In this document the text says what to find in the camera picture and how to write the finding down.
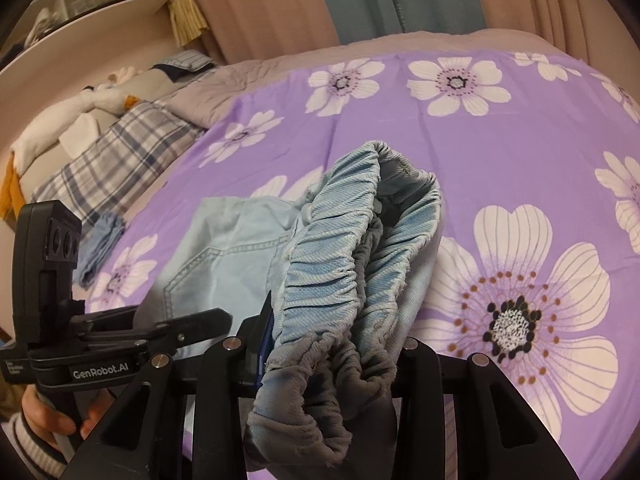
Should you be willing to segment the person's left hand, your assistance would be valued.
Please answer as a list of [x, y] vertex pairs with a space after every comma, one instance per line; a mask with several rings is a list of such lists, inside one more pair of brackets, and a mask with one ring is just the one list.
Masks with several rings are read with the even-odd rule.
[[29, 428], [48, 445], [59, 451], [56, 436], [68, 437], [78, 432], [83, 439], [87, 439], [113, 402], [114, 396], [106, 389], [101, 390], [87, 408], [87, 418], [77, 428], [70, 416], [42, 402], [36, 387], [28, 385], [22, 396], [22, 411]]

